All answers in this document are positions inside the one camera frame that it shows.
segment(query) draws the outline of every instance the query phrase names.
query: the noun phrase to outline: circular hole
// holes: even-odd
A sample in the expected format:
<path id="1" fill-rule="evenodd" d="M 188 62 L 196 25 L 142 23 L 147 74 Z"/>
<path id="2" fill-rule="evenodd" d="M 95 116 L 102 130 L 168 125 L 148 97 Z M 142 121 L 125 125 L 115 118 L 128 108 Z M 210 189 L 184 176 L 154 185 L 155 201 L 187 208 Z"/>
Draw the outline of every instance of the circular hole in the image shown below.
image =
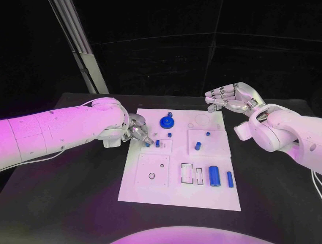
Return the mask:
<path id="1" fill-rule="evenodd" d="M 317 149 L 317 144 L 314 144 L 309 148 L 309 151 L 314 151 Z"/>
<path id="2" fill-rule="evenodd" d="M 154 179 L 155 178 L 155 174 L 154 173 L 150 173 L 148 174 L 148 177 L 150 177 L 150 179 Z"/>

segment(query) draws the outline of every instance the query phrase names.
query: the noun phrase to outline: white board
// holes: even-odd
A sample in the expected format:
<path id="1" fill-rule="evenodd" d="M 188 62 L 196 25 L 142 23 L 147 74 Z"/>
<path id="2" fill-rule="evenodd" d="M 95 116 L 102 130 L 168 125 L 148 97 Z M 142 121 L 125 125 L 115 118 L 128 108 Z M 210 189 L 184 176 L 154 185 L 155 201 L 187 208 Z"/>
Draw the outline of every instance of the white board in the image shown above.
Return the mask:
<path id="1" fill-rule="evenodd" d="M 160 120 L 168 112 L 176 123 L 167 130 Z M 118 200 L 240 211 L 222 112 L 138 109 L 137 113 L 145 117 L 148 135 L 154 142 L 160 140 L 160 147 L 131 141 Z M 210 186 L 210 166 L 219 167 L 219 187 Z"/>

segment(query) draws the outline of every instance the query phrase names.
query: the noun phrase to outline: black table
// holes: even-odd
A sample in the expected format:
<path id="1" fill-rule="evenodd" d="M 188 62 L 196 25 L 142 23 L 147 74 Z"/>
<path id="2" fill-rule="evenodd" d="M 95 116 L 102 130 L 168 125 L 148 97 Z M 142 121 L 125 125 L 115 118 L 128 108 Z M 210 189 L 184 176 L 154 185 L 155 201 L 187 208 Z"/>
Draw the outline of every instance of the black table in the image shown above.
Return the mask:
<path id="1" fill-rule="evenodd" d="M 63 94 L 56 108 L 102 97 Z M 137 108 L 206 110 L 204 98 L 115 97 Z M 266 100 L 312 115 L 304 100 Z M 322 243 L 322 202 L 311 171 L 282 152 L 266 152 L 233 127 L 247 118 L 223 110 L 242 211 L 118 202 L 130 143 L 102 141 L 69 149 L 53 160 L 17 167 L 0 194 L 0 243 L 109 243 L 165 226 L 240 232 L 273 243 Z"/>

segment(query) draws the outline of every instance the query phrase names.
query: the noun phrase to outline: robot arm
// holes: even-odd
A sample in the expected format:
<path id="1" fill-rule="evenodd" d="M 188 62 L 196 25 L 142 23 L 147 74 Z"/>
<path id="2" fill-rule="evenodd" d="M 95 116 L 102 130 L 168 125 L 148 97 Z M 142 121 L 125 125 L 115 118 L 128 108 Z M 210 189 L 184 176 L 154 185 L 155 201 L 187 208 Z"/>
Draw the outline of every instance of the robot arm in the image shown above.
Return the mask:
<path id="1" fill-rule="evenodd" d="M 249 117 L 235 127 L 240 140 L 253 138 L 266 151 L 283 151 L 301 165 L 322 174 L 321 118 L 301 116 L 275 104 L 266 105 L 255 89 L 242 82 L 209 91 L 206 96 L 210 113 L 226 107 Z"/>
<path id="2" fill-rule="evenodd" d="M 121 140 L 148 138 L 142 116 L 128 114 L 119 101 L 101 98 L 92 107 L 76 106 L 0 120 L 0 170 L 27 160 L 76 147 L 94 139 L 105 147 Z"/>

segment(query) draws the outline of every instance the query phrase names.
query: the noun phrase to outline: white foam block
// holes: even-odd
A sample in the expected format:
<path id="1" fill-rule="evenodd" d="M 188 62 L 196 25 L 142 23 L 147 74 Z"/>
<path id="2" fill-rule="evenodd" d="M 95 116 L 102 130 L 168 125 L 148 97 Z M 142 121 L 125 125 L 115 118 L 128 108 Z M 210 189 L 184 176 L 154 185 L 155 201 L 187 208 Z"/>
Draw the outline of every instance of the white foam block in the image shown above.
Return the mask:
<path id="1" fill-rule="evenodd" d="M 176 123 L 167 130 L 160 119 L 168 112 Z M 160 140 L 160 147 L 131 141 L 118 200 L 240 211 L 222 112 L 138 109 L 137 113 L 147 119 L 148 135 L 154 142 Z M 210 166 L 219 167 L 220 187 L 210 186 Z M 227 171 L 235 188 L 229 188 Z"/>

